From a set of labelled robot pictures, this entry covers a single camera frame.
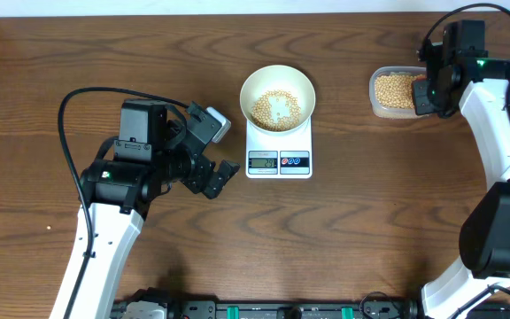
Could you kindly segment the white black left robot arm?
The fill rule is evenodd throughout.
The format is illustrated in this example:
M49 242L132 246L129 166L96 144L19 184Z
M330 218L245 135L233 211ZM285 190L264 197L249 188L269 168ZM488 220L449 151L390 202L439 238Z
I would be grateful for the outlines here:
M230 121L196 103L185 110L162 100L124 101L119 134L102 143L78 176L76 238L51 317L108 317L152 201L173 183L217 198L238 172L239 164L216 164L203 154L225 136Z

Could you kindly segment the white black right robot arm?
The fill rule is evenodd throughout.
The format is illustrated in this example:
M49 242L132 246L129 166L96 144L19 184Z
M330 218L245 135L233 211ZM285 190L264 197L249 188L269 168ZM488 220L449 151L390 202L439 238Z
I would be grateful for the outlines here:
M443 41L425 39L426 77L412 84L417 115L460 113L478 148L487 192L460 230L460 255L421 288L416 318L465 318L493 293L510 288L510 61L489 58L485 24L445 26Z

